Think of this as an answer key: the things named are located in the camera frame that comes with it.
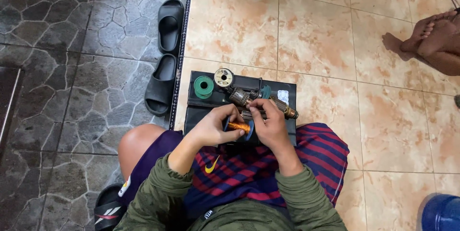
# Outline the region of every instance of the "copper wire spool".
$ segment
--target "copper wire spool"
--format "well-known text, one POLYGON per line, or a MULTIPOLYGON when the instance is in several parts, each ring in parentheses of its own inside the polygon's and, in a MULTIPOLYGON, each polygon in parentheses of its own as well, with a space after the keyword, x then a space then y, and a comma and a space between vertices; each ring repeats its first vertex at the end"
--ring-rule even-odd
POLYGON ((249 124, 239 123, 239 122, 229 122, 228 128, 230 128, 232 130, 242 129, 242 130, 244 130, 246 135, 249 134, 249 132, 251 130, 251 126, 249 124))

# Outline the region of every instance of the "blue bucket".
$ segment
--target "blue bucket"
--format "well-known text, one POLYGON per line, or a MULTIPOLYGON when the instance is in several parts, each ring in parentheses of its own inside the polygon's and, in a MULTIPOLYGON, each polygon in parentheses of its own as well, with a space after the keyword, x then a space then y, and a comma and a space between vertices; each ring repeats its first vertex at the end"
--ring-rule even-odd
POLYGON ((423 231, 460 231, 460 197, 438 194, 425 205, 423 231))

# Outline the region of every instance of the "green spool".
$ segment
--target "green spool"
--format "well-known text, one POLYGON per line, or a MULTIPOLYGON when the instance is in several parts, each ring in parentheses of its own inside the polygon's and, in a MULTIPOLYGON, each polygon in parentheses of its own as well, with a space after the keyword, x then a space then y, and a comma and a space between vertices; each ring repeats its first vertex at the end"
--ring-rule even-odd
POLYGON ((214 82, 211 78, 202 75, 195 79, 193 83, 195 95, 200 99, 209 98, 213 94, 214 82))

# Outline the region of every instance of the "knee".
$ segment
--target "knee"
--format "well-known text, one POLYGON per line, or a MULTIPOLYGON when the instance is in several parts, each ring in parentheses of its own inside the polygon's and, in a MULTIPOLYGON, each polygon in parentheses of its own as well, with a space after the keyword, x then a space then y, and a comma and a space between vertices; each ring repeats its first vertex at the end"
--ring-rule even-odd
POLYGON ((132 128, 121 138, 118 154, 131 150, 133 146, 152 144, 164 131, 164 128, 150 123, 132 128))

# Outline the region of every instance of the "black slide sandal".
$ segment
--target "black slide sandal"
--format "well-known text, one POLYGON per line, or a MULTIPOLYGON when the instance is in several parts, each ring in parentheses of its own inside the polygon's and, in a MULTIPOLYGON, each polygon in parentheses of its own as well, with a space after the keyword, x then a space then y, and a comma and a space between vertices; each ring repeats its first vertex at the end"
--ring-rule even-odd
POLYGON ((164 116, 171 109, 174 81, 176 79, 177 58, 164 54, 150 78, 144 95, 145 107, 155 116, 164 116))
POLYGON ((117 201, 121 184, 110 185, 99 194, 94 208, 94 230, 112 231, 121 221, 126 206, 117 201))
POLYGON ((184 22, 184 5, 180 0, 166 0, 158 10, 158 50, 179 56, 184 22))

